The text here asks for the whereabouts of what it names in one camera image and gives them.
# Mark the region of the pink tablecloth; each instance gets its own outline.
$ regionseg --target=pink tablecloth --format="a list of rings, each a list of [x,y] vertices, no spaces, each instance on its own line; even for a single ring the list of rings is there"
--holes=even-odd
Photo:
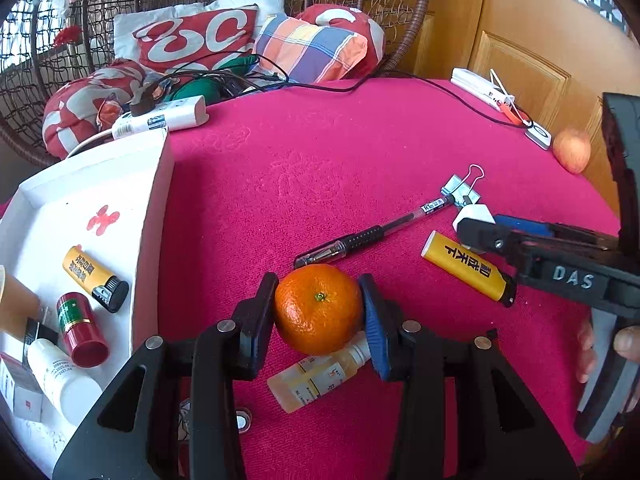
[[[432,200],[471,163],[486,171],[477,190],[495,214],[618,229],[590,184],[551,153],[417,80],[372,80],[348,95],[286,89],[209,113],[206,126],[171,139],[158,305],[170,340],[228,317],[265,272],[286,275],[296,254]],[[506,309],[421,259],[432,229],[454,237],[455,214],[417,222],[338,266],[352,276],[373,273],[386,297],[442,336],[468,340],[497,328],[507,359],[580,460],[575,333],[587,308],[523,286]],[[260,376],[236,383],[237,404],[254,415],[241,437],[248,478],[384,478],[401,385],[381,382],[367,364],[286,415],[266,380],[300,358],[274,330]]]

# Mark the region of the finger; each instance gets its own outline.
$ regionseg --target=finger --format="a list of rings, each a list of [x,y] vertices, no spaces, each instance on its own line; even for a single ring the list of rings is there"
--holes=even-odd
[[[618,332],[613,348],[622,357],[640,363],[640,326],[630,326]]]
[[[591,326],[591,322],[589,319],[585,319],[578,330],[578,343],[580,343],[580,348],[583,350],[588,350],[593,346],[593,326]]]
[[[638,387],[636,388],[636,391],[634,392],[633,397],[631,397],[631,400],[629,401],[629,406],[626,410],[628,412],[632,412],[634,408],[638,405],[638,400],[640,400],[640,384],[638,384]]]
[[[576,373],[579,382],[585,383],[589,380],[589,375],[591,375],[595,370],[597,361],[598,357],[593,348],[580,352],[580,356],[578,357],[578,370]]]

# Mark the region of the white bottle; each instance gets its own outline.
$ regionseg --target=white bottle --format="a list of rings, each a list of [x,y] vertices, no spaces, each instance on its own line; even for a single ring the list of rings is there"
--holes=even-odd
[[[27,359],[47,399],[70,424],[79,426],[102,395],[100,384],[47,339],[31,343]]]
[[[267,384],[282,409],[292,413],[352,378],[369,359],[365,333],[358,332],[342,350],[302,359],[269,378]]]

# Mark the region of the white tray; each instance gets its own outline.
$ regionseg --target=white tray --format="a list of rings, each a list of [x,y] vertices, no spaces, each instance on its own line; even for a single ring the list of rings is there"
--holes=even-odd
[[[117,314],[90,298],[111,350],[88,372],[103,389],[131,353],[158,330],[158,263],[164,207],[174,168],[166,130],[152,130],[64,160],[20,184],[0,221],[0,264],[35,292],[56,326],[58,298],[82,292],[63,270],[70,247],[82,249],[130,285]],[[108,205],[120,212],[101,236],[89,220]],[[62,338],[58,342],[64,348]],[[0,333],[0,351],[22,360],[22,342]],[[76,430],[45,399],[40,423],[14,418],[0,396],[2,416],[29,457],[49,477]]]

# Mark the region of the pillow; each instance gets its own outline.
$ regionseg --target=pillow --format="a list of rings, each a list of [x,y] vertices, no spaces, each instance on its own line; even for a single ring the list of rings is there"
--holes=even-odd
[[[296,16],[298,20],[314,25],[329,25],[357,32],[367,38],[367,55],[349,72],[349,77],[369,75],[385,53],[385,33],[376,22],[361,10],[338,5],[315,4]]]
[[[206,11],[194,4],[120,14],[114,20],[114,50],[156,72],[211,70],[242,55],[216,54],[220,51],[249,55],[257,12],[257,6]]]
[[[96,117],[104,100],[114,93],[128,102],[145,79],[135,61],[117,59],[84,79],[64,85],[44,108],[42,138],[51,155],[65,158],[83,140],[98,132]]]
[[[297,83],[341,79],[367,53],[367,38],[337,27],[318,27],[284,14],[270,16],[254,46],[254,53],[277,63]],[[260,69],[278,70],[260,58]]]
[[[284,14],[284,0],[216,0],[210,3],[207,10],[217,9],[234,9],[236,7],[244,7],[248,5],[258,6],[258,17],[255,20],[255,28],[252,38],[256,39],[260,34],[260,30],[267,21],[269,14]]]

